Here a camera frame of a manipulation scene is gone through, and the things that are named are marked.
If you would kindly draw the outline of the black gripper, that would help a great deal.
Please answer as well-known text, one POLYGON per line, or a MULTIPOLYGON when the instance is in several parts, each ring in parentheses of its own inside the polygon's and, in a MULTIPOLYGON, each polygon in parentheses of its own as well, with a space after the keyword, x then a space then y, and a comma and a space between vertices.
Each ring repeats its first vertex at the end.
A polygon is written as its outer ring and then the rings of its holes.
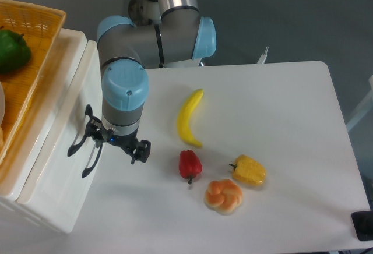
POLYGON ((104 143, 120 147, 131 156, 131 164, 136 161, 145 163, 150 156, 151 142, 148 140, 138 141, 137 132, 140 119, 130 125, 118 126, 109 123, 105 118, 101 121, 93 115, 90 104, 85 108, 85 115, 89 121, 85 127, 85 136, 92 138, 95 147, 99 148, 104 143))

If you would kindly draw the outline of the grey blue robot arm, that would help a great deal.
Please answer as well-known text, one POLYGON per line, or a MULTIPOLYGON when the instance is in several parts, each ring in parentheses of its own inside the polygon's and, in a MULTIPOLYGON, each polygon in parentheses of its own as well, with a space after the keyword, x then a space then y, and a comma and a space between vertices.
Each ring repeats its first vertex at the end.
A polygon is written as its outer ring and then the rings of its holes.
POLYGON ((138 140, 149 93, 146 69, 209 57, 216 50, 212 19, 202 17, 197 0, 154 0, 160 20, 138 26, 129 17, 110 16, 97 28, 102 116, 98 144, 120 147, 132 161, 145 162, 151 144, 138 140))

